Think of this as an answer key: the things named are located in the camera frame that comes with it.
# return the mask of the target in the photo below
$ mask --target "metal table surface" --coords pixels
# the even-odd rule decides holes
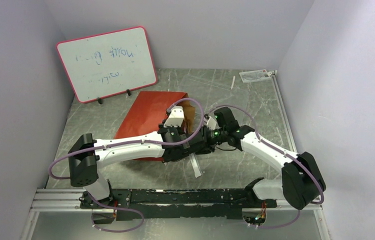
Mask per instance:
[[[295,210],[268,213],[266,225],[285,224],[296,216]],[[315,211],[303,210],[292,225],[279,229],[256,229],[241,220],[225,217],[147,219],[134,231],[125,233],[100,232],[91,227],[90,215],[80,212],[41,212],[31,240],[319,240]],[[104,228],[122,230],[139,221],[118,221]]]
[[[234,88],[249,92],[246,110],[257,121],[260,134],[283,148],[295,151],[292,136],[288,134],[290,129],[275,78],[245,84],[242,83],[239,72],[243,70],[157,69],[157,84],[135,90],[132,96],[121,94],[105,98],[102,105],[97,102],[83,104],[74,98],[56,157],[65,155],[79,136],[85,133],[92,133],[95,139],[112,139],[140,91],[178,91],[179,84],[186,75],[227,86],[232,84],[233,76],[236,76]],[[203,91],[210,100],[221,98],[219,91],[206,88],[197,91]],[[251,121],[245,117],[243,123],[250,125]],[[212,154],[198,155],[197,159],[204,172],[198,178],[195,178],[188,160],[169,162],[167,165],[159,161],[130,160],[109,165],[101,172],[110,180],[113,188],[243,188],[259,177],[279,177],[261,159],[241,151],[216,150]],[[64,160],[58,163],[53,172],[58,176],[68,176],[68,162]],[[69,180],[50,178],[46,188],[72,187]]]

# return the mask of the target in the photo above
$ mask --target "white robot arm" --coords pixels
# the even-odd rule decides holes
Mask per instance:
[[[284,149],[262,136],[247,125],[239,126],[232,111],[223,107],[214,112],[216,121],[208,121],[190,141],[180,145],[167,146],[185,140],[188,133],[182,131],[184,119],[181,107],[174,107],[167,120],[160,124],[159,130],[145,135],[123,139],[96,139],[91,134],[82,135],[70,150],[75,152],[87,147],[104,146],[94,152],[75,155],[69,158],[70,179],[73,187],[85,188],[96,200],[106,200],[112,196],[109,182],[100,169],[110,164],[138,158],[163,158],[163,162],[176,162],[191,153],[210,154],[215,146],[228,143],[240,151],[245,151],[265,161],[281,174],[281,179],[258,178],[245,188],[253,191],[259,200],[287,200],[294,208],[303,209],[314,200],[320,191],[310,176],[298,166],[300,162],[317,179],[322,191],[326,189],[313,156],[307,152],[298,154]],[[295,156],[293,161],[287,156]]]

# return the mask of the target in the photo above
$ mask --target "white wall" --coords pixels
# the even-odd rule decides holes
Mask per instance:
[[[0,239],[19,239],[54,159],[73,92],[42,0],[0,0]]]
[[[276,69],[314,0],[45,0],[67,39],[142,25],[160,68]]]
[[[316,0],[278,72],[333,239],[375,239],[375,0]]]

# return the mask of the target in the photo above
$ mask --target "whiteboard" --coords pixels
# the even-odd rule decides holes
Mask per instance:
[[[56,45],[74,94],[81,103],[157,83],[143,27],[133,27]]]

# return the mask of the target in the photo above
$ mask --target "red paper bag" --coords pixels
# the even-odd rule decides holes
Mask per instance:
[[[186,92],[174,91],[141,91],[121,123],[114,139],[122,139],[149,134],[158,131],[158,124],[167,118],[166,109],[175,101],[188,98]],[[192,132],[195,108],[189,101],[178,104],[183,107],[183,124]],[[137,160],[162,161],[161,157],[146,157]]]

